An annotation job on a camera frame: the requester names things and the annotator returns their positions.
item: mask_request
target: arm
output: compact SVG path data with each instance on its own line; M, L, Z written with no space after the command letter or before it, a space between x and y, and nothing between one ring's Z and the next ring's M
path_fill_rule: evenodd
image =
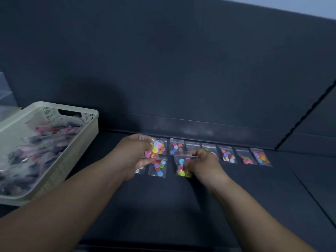
M198 158L187 168L216 195L244 251L315 251L230 179L212 153L202 149L193 153Z
M78 172L60 187L0 219L2 251L72 251L135 170L152 145L139 134L123 138L103 159Z

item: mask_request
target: light blue wall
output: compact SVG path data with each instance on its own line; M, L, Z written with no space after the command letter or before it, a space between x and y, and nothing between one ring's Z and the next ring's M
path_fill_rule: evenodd
M336 19L336 0L229 0Z

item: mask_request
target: white plastic basket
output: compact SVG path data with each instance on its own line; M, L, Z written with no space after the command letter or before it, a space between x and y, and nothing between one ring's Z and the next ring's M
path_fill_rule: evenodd
M82 114L83 130L74 138L53 165L40 177L36 186L26 195L14 197L0 195L0 204L22 206L32 199L60 185L98 134L98 111L49 102L35 102L0 123L0 156L7 156L22 138L36 135L34 128L48 121L59 124L78 118L61 115L58 110Z

